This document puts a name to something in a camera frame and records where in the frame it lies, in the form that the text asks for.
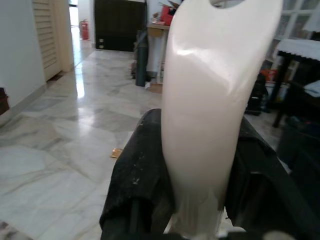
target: door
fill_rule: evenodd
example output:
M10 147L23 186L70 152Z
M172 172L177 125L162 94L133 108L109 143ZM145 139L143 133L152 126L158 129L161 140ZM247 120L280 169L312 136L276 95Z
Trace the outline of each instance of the door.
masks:
M32 0L32 5L44 75L45 79L49 80L61 71L53 0Z

